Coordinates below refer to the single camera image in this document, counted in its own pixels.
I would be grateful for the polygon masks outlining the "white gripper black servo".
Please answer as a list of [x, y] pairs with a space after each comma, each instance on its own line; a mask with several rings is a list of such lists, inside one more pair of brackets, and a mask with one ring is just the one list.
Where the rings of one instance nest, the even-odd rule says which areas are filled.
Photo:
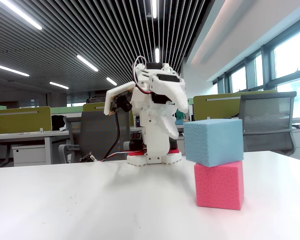
[[[185, 91], [185, 82], [177, 75], [156, 73], [150, 76], [150, 90], [158, 95], [164, 95], [176, 105], [179, 111], [187, 112], [189, 105]], [[175, 125], [176, 118], [173, 113], [160, 113], [156, 118], [157, 125], [168, 135], [176, 140], [179, 136]]]

